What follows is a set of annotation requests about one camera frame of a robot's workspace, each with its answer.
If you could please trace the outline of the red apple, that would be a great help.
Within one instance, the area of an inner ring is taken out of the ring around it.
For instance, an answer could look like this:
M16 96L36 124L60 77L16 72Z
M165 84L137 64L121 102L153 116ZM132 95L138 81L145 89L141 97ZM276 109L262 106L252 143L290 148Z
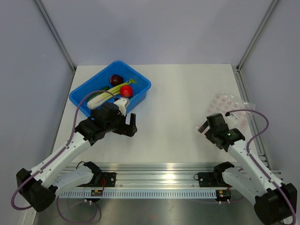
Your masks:
M133 89L130 85L124 85L120 88L120 95L124 98L131 98L133 95Z

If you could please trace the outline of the clear pink-dotted zip bag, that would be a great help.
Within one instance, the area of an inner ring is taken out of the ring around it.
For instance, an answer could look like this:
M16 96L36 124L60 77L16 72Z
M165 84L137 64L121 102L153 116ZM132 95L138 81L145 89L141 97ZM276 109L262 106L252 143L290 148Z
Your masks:
M237 128L242 134L245 134L249 128L246 111L233 112L230 113L228 117L225 116L228 111L244 109L254 110L255 104L245 102L240 97L230 92L219 92L214 95L208 105L204 108L195 129L198 130L198 128L206 121L207 116L220 113L224 116L229 128Z

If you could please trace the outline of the white green leek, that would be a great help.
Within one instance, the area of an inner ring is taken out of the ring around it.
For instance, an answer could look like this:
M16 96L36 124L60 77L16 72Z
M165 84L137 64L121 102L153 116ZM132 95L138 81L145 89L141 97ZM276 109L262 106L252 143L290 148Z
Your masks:
M124 85L130 85L131 86L131 84L137 84L137 81L133 80L133 79L130 79L127 82L124 82L124 83L122 83L118 86L110 88L108 90L108 92L112 93L115 96L120 95L120 88ZM107 100L109 100L111 98L113 98L113 96L111 94L104 92L104 93L96 96L95 98L93 98L89 102L87 102L87 107L90 110L96 109L97 107L101 106L104 102L106 102Z

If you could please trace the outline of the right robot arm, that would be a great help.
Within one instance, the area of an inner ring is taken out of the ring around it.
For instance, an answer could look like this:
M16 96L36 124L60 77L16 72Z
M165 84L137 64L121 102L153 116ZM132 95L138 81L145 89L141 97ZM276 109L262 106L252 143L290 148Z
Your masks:
M198 129L219 149L232 156L247 173L243 175L230 162L214 166L210 175L198 173L199 185L217 184L220 187L234 188L239 191L254 207L255 213L265 225L287 220L296 224L297 189L292 183L285 184L250 150L250 141L237 129L230 129L225 115L216 113L207 116Z

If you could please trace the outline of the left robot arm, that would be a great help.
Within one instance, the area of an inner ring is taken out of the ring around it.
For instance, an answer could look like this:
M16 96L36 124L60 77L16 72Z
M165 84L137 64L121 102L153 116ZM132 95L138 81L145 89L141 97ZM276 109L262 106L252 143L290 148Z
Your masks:
M47 209L58 196L80 185L95 187L102 182L102 170L89 161L66 174L61 174L77 156L92 147L107 133L132 137L137 132L136 115L126 123L127 106L122 99L105 103L79 124L74 123L71 136L59 149L30 170L16 174L17 192L37 212Z

